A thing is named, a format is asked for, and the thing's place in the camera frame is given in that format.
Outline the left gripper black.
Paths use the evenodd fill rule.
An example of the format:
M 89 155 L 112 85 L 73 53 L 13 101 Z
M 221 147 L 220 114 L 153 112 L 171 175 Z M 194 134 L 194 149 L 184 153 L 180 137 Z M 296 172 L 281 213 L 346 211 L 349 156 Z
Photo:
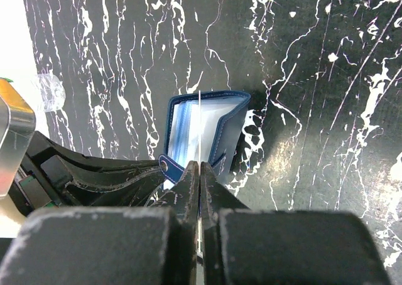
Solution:
M 53 156 L 53 182 L 41 165 Z M 143 206 L 165 181 L 156 160 L 105 159 L 68 150 L 36 131 L 9 196 L 24 216 L 38 208 Z

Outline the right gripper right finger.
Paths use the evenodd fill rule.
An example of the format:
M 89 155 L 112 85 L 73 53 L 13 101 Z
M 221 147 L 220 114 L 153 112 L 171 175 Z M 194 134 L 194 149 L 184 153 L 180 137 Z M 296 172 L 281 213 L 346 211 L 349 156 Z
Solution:
M 206 284 L 389 284 L 350 212 L 250 210 L 200 165 Z

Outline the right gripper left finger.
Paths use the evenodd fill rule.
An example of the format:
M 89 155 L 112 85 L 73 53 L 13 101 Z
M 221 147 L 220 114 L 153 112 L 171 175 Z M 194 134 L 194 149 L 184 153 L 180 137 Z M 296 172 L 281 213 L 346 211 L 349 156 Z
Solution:
M 199 166 L 151 207 L 42 208 L 1 261 L 2 284 L 195 284 Z

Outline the blue card holder wallet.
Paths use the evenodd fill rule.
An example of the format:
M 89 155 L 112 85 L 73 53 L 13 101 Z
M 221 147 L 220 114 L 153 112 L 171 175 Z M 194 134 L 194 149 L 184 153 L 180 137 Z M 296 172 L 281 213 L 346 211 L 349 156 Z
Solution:
M 243 91 L 201 92 L 202 162 L 226 184 L 251 95 Z M 160 168 L 163 189 L 175 186 L 191 161 L 198 161 L 198 93 L 172 97 L 168 103 L 164 153 Z

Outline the gold credit card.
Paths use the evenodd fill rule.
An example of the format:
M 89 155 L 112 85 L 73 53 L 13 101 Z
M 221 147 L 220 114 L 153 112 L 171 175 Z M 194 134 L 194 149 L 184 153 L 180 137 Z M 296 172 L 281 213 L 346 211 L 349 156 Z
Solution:
M 200 170 L 202 162 L 202 98 L 201 91 L 198 91 L 198 167 Z

